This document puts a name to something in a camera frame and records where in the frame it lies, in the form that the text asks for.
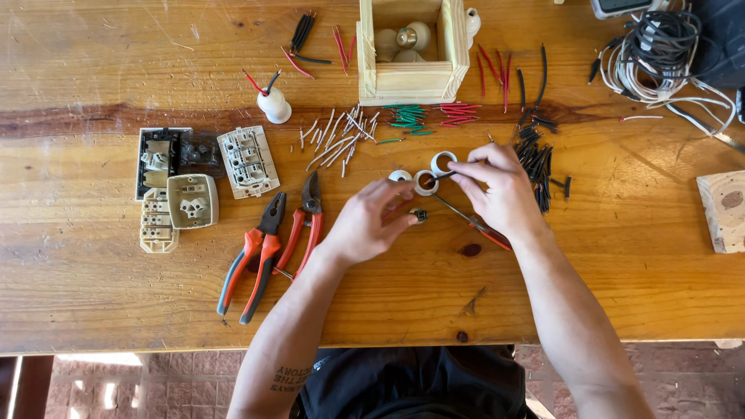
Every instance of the wire cutters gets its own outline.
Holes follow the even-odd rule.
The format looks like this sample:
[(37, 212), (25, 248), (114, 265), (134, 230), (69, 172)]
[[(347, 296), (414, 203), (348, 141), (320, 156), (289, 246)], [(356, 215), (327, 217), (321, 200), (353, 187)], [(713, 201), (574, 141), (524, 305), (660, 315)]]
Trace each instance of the wire cutters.
[(484, 237), (496, 243), (497, 245), (499, 245), (499, 247), (505, 249), (506, 251), (512, 250), (512, 245), (510, 244), (510, 241), (507, 240), (507, 237), (504, 236), (504, 234), (499, 233), (497, 230), (494, 230), (488, 225), (485, 225), (483, 222), (477, 220), (476, 217), (468, 217), (466, 214), (458, 211), (457, 208), (453, 207), (450, 203), (448, 203), (448, 201), (445, 201), (444, 199), (437, 196), (437, 194), (432, 194), (432, 196), (440, 200), (440, 202), (445, 204), (451, 210), (455, 211), (455, 213), (468, 220), (469, 227), (475, 228), (479, 231), (479, 233), (483, 234)]
[[(311, 220), (305, 219), (305, 214), (311, 214)], [(321, 237), (321, 230), (323, 230), (323, 211), (321, 210), (321, 189), (318, 186), (318, 171), (313, 170), (308, 179), (305, 179), (305, 184), (302, 186), (302, 207), (295, 210), (292, 215), (292, 232), (290, 233), (290, 239), (287, 242), (287, 247), (282, 257), (279, 258), (275, 268), (284, 269), (287, 262), (290, 260), (292, 253), (297, 247), (297, 241), (300, 238), (300, 231), (303, 225), (310, 226), (311, 236), (308, 239), (308, 247), (305, 249), (305, 256), (302, 258), (300, 267), (295, 272), (296, 277), (305, 266), (308, 261), (308, 257), (311, 252), (318, 244), (318, 240)]]
[(246, 233), (246, 242), (243, 250), (235, 258), (235, 261), (230, 266), (227, 277), (225, 277), (223, 291), (220, 294), (220, 301), (218, 301), (218, 313), (220, 315), (225, 315), (228, 311), (230, 299), (235, 290), (235, 285), (238, 283), (238, 278), (241, 276), (241, 272), (243, 272), (253, 252), (256, 251), (263, 240), (261, 262), (259, 264), (259, 273), (256, 276), (256, 284), (253, 286), (251, 298), (248, 300), (246, 309), (241, 316), (241, 324), (248, 324), (251, 321), (253, 313), (259, 306), (261, 296), (264, 295), (264, 290), (267, 288), (267, 282), (274, 266), (274, 254), (282, 247), (282, 243), (277, 236), (277, 229), (285, 217), (286, 201), (287, 194), (277, 192), (277, 195), (274, 195), (274, 199), (269, 203), (267, 209), (264, 210), (259, 226)]

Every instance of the forearm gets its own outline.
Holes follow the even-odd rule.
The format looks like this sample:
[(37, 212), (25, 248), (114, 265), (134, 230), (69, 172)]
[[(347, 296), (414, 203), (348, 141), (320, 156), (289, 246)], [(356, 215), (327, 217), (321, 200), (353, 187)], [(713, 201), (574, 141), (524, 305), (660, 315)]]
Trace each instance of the forearm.
[[(647, 417), (649, 408), (610, 320), (559, 249), (553, 232), (546, 228), (513, 244), (541, 344), (577, 400), (580, 414)], [(618, 406), (624, 405), (622, 412)]]
[(310, 375), (323, 321), (346, 270), (318, 245), (304, 269), (261, 323), (246, 352), (230, 418), (286, 418)]

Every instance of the white plastic ring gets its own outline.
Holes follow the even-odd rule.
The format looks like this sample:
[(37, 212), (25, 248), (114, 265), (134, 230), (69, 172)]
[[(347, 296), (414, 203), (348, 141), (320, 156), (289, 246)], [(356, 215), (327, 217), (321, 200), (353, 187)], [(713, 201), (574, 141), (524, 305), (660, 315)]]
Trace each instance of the white plastic ring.
[(437, 176), (435, 176), (435, 174), (432, 171), (429, 171), (429, 170), (418, 171), (414, 175), (414, 182), (416, 182), (416, 185), (414, 185), (414, 191), (416, 193), (418, 193), (419, 195), (421, 195), (421, 196), (429, 196), (429, 195), (432, 195), (435, 192), (437, 192), (437, 188), (440, 187), (440, 181), (439, 180), (435, 180), (434, 181), (434, 186), (432, 186), (431, 189), (424, 189), (424, 188), (422, 188), (421, 185), (419, 185), (419, 178), (422, 177), (424, 174), (429, 174), (432, 177), (437, 177)]
[(394, 182), (400, 182), (402, 180), (411, 180), (411, 174), (405, 170), (396, 170), (395, 172), (390, 174), (388, 179), (391, 179)]
[(440, 153), (437, 153), (432, 157), (432, 163), (430, 163), (430, 166), (432, 167), (432, 171), (434, 172), (435, 177), (442, 176), (445, 173), (450, 172), (447, 167), (445, 167), (445, 170), (442, 170), (441, 168), (437, 167), (437, 158), (440, 156), (447, 156), (450, 157), (454, 162), (458, 161), (458, 158), (455, 156), (455, 154), (451, 153), (450, 151), (441, 151)]

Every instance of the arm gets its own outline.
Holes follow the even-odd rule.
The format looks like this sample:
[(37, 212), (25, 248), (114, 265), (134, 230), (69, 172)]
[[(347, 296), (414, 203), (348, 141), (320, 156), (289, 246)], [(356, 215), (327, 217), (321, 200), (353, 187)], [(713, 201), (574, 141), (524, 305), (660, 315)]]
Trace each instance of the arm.
[(383, 179), (347, 201), (327, 237), (269, 311), (238, 372), (228, 418), (286, 418), (313, 368), (323, 320), (349, 267), (388, 250), (416, 223), (403, 215), (386, 226), (381, 212), (396, 197), (411, 198), (413, 182)]
[(512, 243), (541, 344), (580, 417), (653, 419), (610, 320), (559, 249), (515, 151), (489, 144), (472, 151), (467, 163), (448, 166), (459, 173), (452, 179), (476, 213)]

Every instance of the multimeter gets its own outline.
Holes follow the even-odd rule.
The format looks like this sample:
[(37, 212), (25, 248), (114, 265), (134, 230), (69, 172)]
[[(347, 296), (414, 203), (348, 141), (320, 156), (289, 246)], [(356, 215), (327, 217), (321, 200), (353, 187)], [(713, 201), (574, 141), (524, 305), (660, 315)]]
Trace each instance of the multimeter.
[(590, 0), (598, 19), (619, 17), (646, 10), (658, 10), (666, 0)]

